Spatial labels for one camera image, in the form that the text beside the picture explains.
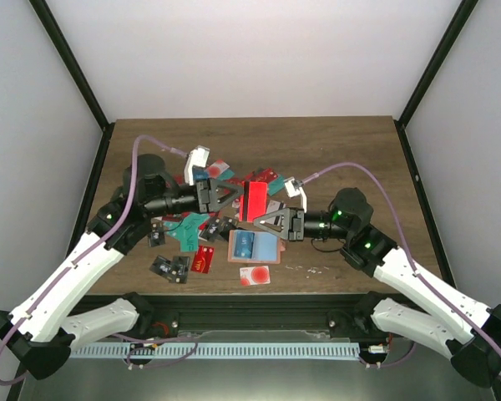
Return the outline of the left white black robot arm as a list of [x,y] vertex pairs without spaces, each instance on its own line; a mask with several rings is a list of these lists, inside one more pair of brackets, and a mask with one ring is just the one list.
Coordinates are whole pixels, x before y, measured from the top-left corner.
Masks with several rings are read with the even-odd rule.
[[135,292],[90,312],[74,316],[71,311],[150,233],[153,218],[217,212],[243,192],[239,185],[212,178],[179,185],[161,157],[133,156],[123,184],[56,271],[26,301],[10,312],[0,311],[1,347],[8,348],[34,378],[45,379],[84,345],[114,334],[147,336],[154,327],[154,312]]

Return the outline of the pink leather card holder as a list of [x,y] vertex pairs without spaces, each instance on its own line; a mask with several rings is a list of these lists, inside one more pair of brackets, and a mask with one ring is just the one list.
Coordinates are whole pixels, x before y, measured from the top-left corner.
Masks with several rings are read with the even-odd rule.
[[248,263],[248,264],[280,264],[281,253],[283,252],[283,242],[280,238],[264,231],[252,231],[255,233],[254,249],[251,259],[241,259],[233,256],[233,244],[235,233],[237,231],[247,230],[233,230],[230,232],[227,261],[234,263]]

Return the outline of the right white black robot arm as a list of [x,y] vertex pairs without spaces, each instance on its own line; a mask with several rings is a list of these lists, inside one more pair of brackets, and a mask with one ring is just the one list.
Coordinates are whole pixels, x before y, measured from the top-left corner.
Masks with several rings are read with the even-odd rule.
[[470,383],[490,388],[501,378],[501,304],[490,307],[433,275],[371,223],[373,209],[357,188],[339,190],[327,211],[287,207],[254,219],[254,226],[285,241],[342,242],[349,266],[417,305],[369,297],[354,316],[355,329],[408,338],[444,356]]

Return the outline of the blue card front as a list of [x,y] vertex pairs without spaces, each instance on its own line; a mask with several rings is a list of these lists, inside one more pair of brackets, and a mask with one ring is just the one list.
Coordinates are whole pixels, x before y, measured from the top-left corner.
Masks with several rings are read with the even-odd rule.
[[255,236],[252,231],[237,231],[233,244],[233,256],[241,259],[251,259]]

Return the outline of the red card black stripe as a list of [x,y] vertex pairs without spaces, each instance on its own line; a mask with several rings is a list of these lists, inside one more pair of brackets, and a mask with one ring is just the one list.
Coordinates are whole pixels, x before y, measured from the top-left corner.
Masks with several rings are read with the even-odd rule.
[[261,181],[245,181],[243,190],[240,198],[239,220],[252,222],[266,213],[268,185]]

